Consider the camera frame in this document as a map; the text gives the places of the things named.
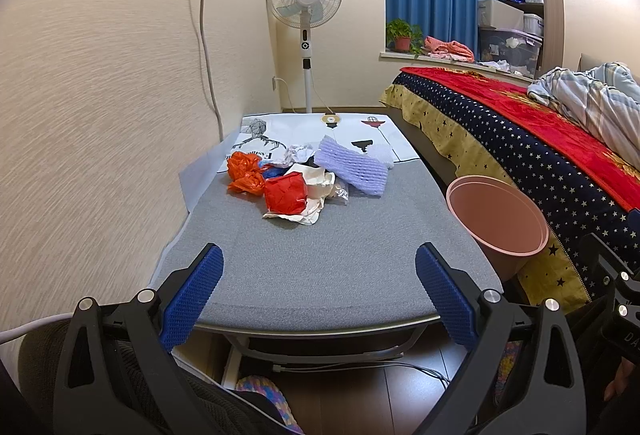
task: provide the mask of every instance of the wall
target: wall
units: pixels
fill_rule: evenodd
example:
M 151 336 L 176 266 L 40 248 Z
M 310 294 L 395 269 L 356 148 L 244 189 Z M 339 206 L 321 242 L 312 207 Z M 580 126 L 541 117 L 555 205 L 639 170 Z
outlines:
M 277 24 L 278 75 L 289 84 L 294 107 L 305 106 L 300 31 Z M 328 105 L 381 106 L 378 98 L 400 66 L 380 60 L 385 43 L 385 0 L 342 0 L 328 23 L 312 29 L 316 91 Z M 313 94 L 313 106 L 322 106 Z M 281 103 L 290 107 L 281 88 Z
M 640 0 L 564 0 L 564 19 L 566 68 L 585 53 L 640 74 Z
M 218 142 L 197 9 L 0 0 L 0 329 L 148 283 L 186 217 L 178 172 Z M 279 111 L 264 0 L 207 0 L 206 32 L 225 130 Z

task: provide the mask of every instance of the clear plastic bag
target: clear plastic bag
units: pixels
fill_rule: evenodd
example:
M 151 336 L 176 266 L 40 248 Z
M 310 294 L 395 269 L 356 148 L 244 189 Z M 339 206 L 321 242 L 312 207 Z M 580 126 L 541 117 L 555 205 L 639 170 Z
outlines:
M 349 183 L 335 177 L 334 189 L 329 193 L 329 198 L 346 206 L 349 203 Z

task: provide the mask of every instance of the red blanket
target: red blanket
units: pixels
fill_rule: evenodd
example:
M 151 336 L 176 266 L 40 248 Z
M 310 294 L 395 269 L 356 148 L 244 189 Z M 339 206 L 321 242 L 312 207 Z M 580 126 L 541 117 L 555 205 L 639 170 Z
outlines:
M 564 155 L 629 212 L 640 209 L 638 172 L 582 128 L 527 97 L 527 89 L 509 82 L 442 68 L 401 69 L 488 106 Z

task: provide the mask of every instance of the red paper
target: red paper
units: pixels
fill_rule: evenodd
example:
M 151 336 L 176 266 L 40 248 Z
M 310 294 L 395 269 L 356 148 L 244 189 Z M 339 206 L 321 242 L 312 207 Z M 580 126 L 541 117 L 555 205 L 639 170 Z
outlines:
M 276 214 L 300 214 L 306 208 L 306 194 L 302 173 L 292 172 L 264 181 L 267 209 Z

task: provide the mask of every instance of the baseboard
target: baseboard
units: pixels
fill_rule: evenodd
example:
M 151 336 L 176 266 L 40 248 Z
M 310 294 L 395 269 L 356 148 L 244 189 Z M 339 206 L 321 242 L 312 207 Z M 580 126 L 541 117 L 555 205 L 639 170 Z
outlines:
M 332 106 L 335 113 L 373 113 L 386 115 L 386 106 Z M 313 113 L 326 113 L 325 106 L 314 106 Z M 283 108 L 282 113 L 305 113 L 305 108 Z

